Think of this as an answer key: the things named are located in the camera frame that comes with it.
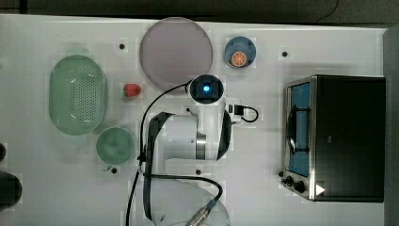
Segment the black robot base cylinder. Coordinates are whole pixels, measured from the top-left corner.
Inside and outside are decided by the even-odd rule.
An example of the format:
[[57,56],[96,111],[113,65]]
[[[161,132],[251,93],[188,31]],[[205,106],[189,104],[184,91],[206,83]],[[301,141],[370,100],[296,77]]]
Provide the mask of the black robot base cylinder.
[[4,211],[14,206],[22,197],[21,181],[13,174],[0,172],[0,210]]

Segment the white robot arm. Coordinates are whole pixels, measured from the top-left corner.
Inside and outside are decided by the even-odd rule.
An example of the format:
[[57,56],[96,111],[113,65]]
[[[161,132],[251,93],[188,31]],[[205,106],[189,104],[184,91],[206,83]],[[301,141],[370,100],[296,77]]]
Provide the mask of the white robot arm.
[[146,142],[143,206],[155,226],[231,226],[219,183],[166,173],[169,159],[217,161],[227,152],[234,121],[225,90],[214,75],[188,82],[194,105],[187,115],[161,112],[151,118]]

